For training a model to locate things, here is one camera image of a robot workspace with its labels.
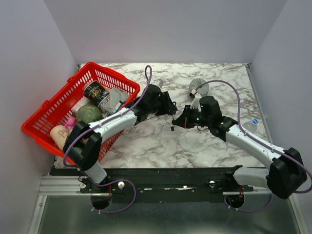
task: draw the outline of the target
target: pink object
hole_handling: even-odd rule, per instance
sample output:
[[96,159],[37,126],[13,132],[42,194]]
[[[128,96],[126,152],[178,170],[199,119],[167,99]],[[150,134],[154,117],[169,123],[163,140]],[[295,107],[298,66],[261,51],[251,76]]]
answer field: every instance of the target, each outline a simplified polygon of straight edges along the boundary
[[70,116],[69,119],[66,121],[64,127],[65,127],[68,131],[70,131],[71,129],[74,128],[74,126],[75,126],[76,123],[77,123],[77,120],[76,120],[74,117]]

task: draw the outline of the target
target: green melon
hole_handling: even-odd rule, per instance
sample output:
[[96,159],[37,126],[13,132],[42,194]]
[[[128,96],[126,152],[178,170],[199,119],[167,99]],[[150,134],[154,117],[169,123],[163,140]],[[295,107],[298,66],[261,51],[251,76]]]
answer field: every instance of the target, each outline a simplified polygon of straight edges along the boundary
[[92,123],[102,119],[101,111],[93,105],[84,105],[79,108],[76,113],[77,121]]

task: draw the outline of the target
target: marble countertop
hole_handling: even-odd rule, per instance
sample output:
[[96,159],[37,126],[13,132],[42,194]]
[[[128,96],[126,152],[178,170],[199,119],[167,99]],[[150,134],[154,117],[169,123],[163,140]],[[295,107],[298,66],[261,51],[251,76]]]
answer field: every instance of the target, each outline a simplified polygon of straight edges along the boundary
[[[259,120],[255,134],[265,140],[267,135],[261,114],[244,64],[228,63],[102,63],[126,78],[139,83],[140,94],[146,86],[144,68],[151,65],[153,80],[164,81],[162,91],[168,91],[177,102],[180,116],[184,106],[190,104],[187,92],[195,78],[222,79],[231,83],[239,92],[241,122],[252,118]],[[218,100],[223,115],[237,119],[237,98],[225,84],[209,84],[209,94]],[[126,129],[100,162],[105,168],[183,168],[183,167],[232,167],[235,165],[262,166],[254,157],[238,147],[214,137],[210,132],[197,128],[183,129],[175,126],[171,131],[170,116],[154,117],[135,127]],[[63,167],[58,157],[55,166]]]

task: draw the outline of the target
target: red basket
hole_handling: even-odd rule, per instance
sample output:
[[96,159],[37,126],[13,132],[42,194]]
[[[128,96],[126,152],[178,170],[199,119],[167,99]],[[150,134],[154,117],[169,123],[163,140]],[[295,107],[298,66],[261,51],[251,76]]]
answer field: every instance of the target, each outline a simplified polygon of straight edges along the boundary
[[[64,157],[64,153],[55,145],[50,137],[50,131],[57,125],[64,125],[72,116],[71,108],[82,98],[85,84],[97,80],[108,88],[116,87],[129,94],[128,102],[133,101],[140,91],[140,86],[128,80],[122,74],[112,69],[101,67],[94,62],[84,65],[67,84],[42,106],[23,124],[22,130],[32,136],[36,143],[54,155]],[[106,152],[122,133],[119,132],[102,143],[98,160],[101,161]]]

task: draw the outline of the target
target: gray floor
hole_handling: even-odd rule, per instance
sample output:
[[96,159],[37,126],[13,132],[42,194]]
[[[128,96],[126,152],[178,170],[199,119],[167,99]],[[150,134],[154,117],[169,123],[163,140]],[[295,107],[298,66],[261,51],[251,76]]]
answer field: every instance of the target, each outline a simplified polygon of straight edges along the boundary
[[[268,195],[250,195],[245,209],[265,205]],[[124,204],[112,204],[110,210]],[[299,233],[288,200],[274,197],[270,208],[254,214],[228,210],[222,203],[134,204],[119,214],[91,212],[90,198],[49,197],[41,234],[263,234]]]

